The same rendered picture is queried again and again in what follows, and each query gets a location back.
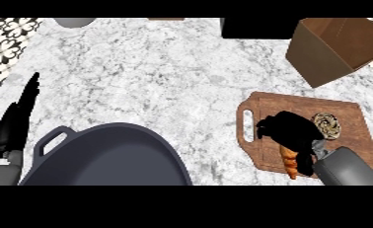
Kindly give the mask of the golden brown croissant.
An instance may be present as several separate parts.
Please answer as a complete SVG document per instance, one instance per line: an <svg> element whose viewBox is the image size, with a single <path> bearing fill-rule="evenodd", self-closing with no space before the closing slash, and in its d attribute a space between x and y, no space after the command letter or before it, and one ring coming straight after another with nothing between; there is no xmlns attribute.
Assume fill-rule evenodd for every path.
<svg viewBox="0 0 373 228"><path fill-rule="evenodd" d="M287 147L280 146L280 155L284 163L286 172L289 174L290 179L293 180L298 176L298 153L292 151Z"/></svg>

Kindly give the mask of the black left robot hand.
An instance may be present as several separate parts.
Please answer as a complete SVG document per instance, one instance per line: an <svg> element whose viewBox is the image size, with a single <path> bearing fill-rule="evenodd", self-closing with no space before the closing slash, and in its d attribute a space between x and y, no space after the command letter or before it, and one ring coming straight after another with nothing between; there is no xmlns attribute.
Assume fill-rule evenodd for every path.
<svg viewBox="0 0 373 228"><path fill-rule="evenodd" d="M29 132L29 116L40 94L40 73L35 72L17 102L13 102L0 118L0 155L22 151Z"/></svg>

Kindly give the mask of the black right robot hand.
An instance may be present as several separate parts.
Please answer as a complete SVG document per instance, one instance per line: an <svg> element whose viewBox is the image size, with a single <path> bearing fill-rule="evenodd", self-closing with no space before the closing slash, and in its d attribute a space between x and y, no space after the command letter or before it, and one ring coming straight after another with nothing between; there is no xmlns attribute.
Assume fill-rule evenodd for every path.
<svg viewBox="0 0 373 228"><path fill-rule="evenodd" d="M305 176L312 175L311 143L323 140L323 135L314 123L287 111L268 115L256 123L258 138L268 136L281 146L298 153L298 172Z"/></svg>

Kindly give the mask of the dark grey oval pan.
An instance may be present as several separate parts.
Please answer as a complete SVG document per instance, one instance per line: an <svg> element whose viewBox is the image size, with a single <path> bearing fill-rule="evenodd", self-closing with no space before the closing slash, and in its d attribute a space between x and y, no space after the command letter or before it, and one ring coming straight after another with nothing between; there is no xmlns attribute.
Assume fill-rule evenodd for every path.
<svg viewBox="0 0 373 228"><path fill-rule="evenodd" d="M84 131L60 126L34 147L23 186L188 186L183 159L165 138L124 122Z"/></svg>

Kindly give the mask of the black box appliance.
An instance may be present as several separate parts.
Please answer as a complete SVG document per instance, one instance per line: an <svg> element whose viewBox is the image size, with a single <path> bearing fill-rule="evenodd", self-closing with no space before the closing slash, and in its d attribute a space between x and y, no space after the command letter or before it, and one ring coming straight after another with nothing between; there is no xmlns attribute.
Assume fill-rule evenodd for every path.
<svg viewBox="0 0 373 228"><path fill-rule="evenodd" d="M289 39L299 18L221 18L221 36L239 39Z"/></svg>

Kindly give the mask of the grey round container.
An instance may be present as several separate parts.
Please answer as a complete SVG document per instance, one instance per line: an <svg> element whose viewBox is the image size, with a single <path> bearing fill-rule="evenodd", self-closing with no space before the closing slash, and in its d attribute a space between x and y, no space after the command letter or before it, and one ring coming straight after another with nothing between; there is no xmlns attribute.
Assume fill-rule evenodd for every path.
<svg viewBox="0 0 373 228"><path fill-rule="evenodd" d="M94 21L94 18L56 18L57 24L69 29L82 28Z"/></svg>

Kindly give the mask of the brown cardboard box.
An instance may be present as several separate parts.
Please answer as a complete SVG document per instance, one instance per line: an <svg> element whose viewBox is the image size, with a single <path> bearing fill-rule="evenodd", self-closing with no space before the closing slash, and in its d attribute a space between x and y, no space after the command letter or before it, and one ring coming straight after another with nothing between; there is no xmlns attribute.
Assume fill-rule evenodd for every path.
<svg viewBox="0 0 373 228"><path fill-rule="evenodd" d="M373 61L373 21L299 20L286 58L312 88L339 79Z"/></svg>

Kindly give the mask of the swirled round pastry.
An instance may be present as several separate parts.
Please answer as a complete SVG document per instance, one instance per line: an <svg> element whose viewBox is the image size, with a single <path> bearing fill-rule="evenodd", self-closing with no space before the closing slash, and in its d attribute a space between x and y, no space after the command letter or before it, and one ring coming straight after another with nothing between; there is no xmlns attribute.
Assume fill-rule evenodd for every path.
<svg viewBox="0 0 373 228"><path fill-rule="evenodd" d="M330 113L317 113L311 121L326 140L336 140L340 135L340 124L337 118Z"/></svg>

